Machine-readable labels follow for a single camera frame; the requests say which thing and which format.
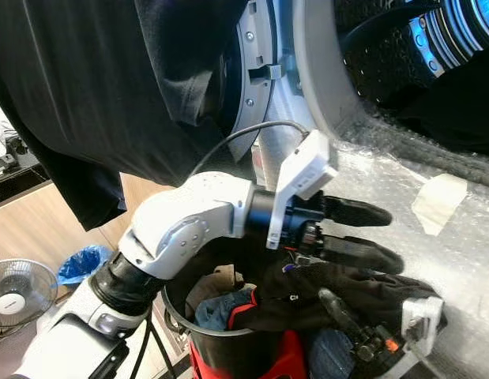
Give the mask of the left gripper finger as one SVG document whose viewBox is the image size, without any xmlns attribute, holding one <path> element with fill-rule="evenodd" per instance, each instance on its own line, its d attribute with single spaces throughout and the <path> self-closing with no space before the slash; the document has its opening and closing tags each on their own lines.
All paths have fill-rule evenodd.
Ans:
<svg viewBox="0 0 489 379">
<path fill-rule="evenodd" d="M 405 271 L 405 261 L 399 253 L 364 238 L 324 235 L 319 257 L 327 262 L 378 273 L 401 274 Z"/>
<path fill-rule="evenodd" d="M 334 223 L 350 227 L 385 227 L 393 222 L 388 210 L 359 200 L 322 196 L 324 216 Z"/>
</svg>

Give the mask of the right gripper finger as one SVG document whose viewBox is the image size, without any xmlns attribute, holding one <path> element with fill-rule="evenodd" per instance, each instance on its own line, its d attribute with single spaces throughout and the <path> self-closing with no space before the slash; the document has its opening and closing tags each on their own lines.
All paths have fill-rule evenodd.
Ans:
<svg viewBox="0 0 489 379">
<path fill-rule="evenodd" d="M 348 304 L 339 296 L 328 288 L 320 288 L 318 298 L 339 331 L 344 332 L 350 340 L 367 340 L 367 332 L 363 331 L 363 326 L 357 322 Z"/>
</svg>

